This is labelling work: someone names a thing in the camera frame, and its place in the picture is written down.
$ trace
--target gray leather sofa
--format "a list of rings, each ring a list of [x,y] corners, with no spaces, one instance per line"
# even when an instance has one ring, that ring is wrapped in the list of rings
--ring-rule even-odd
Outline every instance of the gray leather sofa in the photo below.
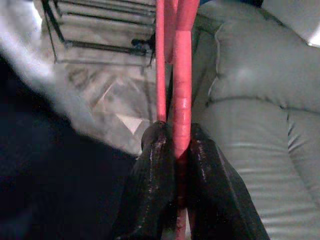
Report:
[[[262,8],[220,0],[199,8],[192,37],[193,122],[239,172],[272,240],[319,240],[320,48]]]

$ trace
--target patterned floor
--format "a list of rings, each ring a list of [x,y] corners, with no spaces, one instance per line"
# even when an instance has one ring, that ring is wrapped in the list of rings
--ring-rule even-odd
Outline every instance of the patterned floor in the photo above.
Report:
[[[34,5],[43,20],[42,52],[53,61],[54,55],[41,1],[34,0]],[[64,11],[86,11],[67,4],[60,7]],[[130,47],[132,39],[148,39],[153,33],[150,27],[134,24],[126,27],[118,25],[115,28],[113,22],[107,20],[92,21],[86,17],[56,16],[64,37],[72,40]],[[66,49],[51,25],[50,29],[56,55],[60,60],[90,60],[116,64],[63,64],[70,84],[85,99],[100,126],[98,130],[78,126],[79,131],[138,155],[141,152],[143,132],[156,120],[155,62],[145,67],[149,63],[149,57],[74,47]]]

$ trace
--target red tube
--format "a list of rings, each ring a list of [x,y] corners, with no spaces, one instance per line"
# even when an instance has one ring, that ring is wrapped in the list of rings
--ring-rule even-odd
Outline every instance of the red tube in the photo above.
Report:
[[[165,61],[169,64],[172,64],[173,60],[178,1],[179,0],[164,1],[164,56]]]
[[[173,42],[173,144],[177,162],[176,240],[186,238],[187,149],[190,143],[192,94],[191,30],[199,0],[179,0]]]
[[[157,119],[166,122],[165,0],[156,1],[155,36]]]

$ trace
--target shiny black material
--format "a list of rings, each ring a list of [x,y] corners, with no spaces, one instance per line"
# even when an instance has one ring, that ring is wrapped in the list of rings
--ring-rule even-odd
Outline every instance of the shiny black material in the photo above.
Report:
[[[246,185],[198,124],[191,128],[188,209],[193,240],[269,240]]]
[[[142,154],[127,179],[110,240],[159,240],[175,198],[175,161],[168,126],[156,122],[142,137]]]

